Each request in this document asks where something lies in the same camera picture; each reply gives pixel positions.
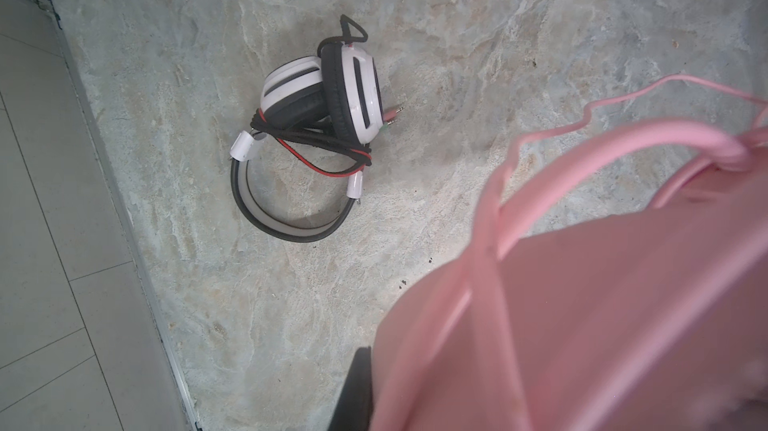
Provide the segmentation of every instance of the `white plastic connector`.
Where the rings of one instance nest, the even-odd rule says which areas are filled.
[[[362,196],[362,171],[350,176],[346,182],[346,195],[348,198],[360,199]]]
[[[266,137],[266,133],[257,133],[254,137],[248,131],[241,131],[230,148],[230,156],[240,162],[254,159],[259,155],[259,149]]]

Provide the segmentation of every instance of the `red cable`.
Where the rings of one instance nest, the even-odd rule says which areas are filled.
[[[264,119],[264,122],[266,122],[266,119],[264,118],[264,112],[261,111],[261,108],[259,108],[259,116],[261,116],[261,119]],[[346,173],[344,173],[344,172],[339,172],[339,173],[328,172],[328,171],[326,171],[324,169],[320,169],[317,166],[314,166],[306,158],[304,158],[302,155],[300,155],[297,150],[293,149],[291,147],[291,145],[289,145],[288,143],[284,142],[282,139],[280,139],[280,138],[275,138],[275,139],[277,140],[277,142],[279,142],[281,145],[283,145],[285,147],[285,149],[290,151],[292,155],[294,155],[295,157],[299,158],[299,161],[301,161],[305,165],[309,166],[312,170],[317,171],[321,175],[324,175],[324,176],[330,176],[332,178],[344,178],[346,176],[352,176],[355,173],[357,173],[358,171],[362,171],[362,169],[364,167],[366,167],[365,165],[360,165],[359,168],[357,168],[357,169],[355,169],[353,171],[350,171],[350,172],[346,172]],[[368,153],[366,153],[364,151],[360,151],[360,150],[357,150],[357,149],[352,149],[351,151],[354,151],[355,153],[360,153],[361,155],[363,155],[365,157],[368,157],[369,159],[371,158],[370,154],[368,154]]]

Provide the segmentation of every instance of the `floor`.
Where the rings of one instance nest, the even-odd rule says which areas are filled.
[[[0,429],[189,429],[55,22],[0,0]]]
[[[323,429],[354,349],[466,244],[479,189],[518,133],[672,72],[768,95],[766,0],[53,1],[206,431]],[[341,229],[277,241],[239,215],[227,152],[264,76],[337,34],[341,13],[370,34],[385,105],[406,110],[372,143]],[[670,84],[525,148],[510,192],[623,122],[690,116],[738,132],[753,114]],[[660,147],[620,159],[532,232],[638,210],[688,157]],[[338,206],[342,184],[278,145],[260,166],[283,215]]]

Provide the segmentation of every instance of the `white ear cup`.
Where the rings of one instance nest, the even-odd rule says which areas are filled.
[[[261,91],[261,111],[266,112],[280,100],[321,82],[320,58],[317,56],[288,62],[266,77]]]
[[[384,126],[373,57],[359,47],[344,45],[341,64],[355,133],[361,143],[370,143]]]

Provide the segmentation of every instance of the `headphones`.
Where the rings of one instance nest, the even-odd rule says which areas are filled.
[[[266,77],[251,131],[242,131],[230,149],[230,182],[237,207],[254,226],[286,241],[318,241],[342,224],[362,194],[362,169],[371,165],[368,144],[401,110],[385,116],[373,57],[355,46],[368,41],[368,33],[346,15],[341,15],[340,23],[342,35],[321,41],[317,56],[288,62]],[[361,36],[352,36],[350,25]],[[296,227],[256,203],[246,179],[248,161],[258,156],[267,135],[313,170],[349,178],[347,202],[333,221],[319,227]],[[307,161],[287,142],[340,153],[355,164],[344,171],[328,172]]]

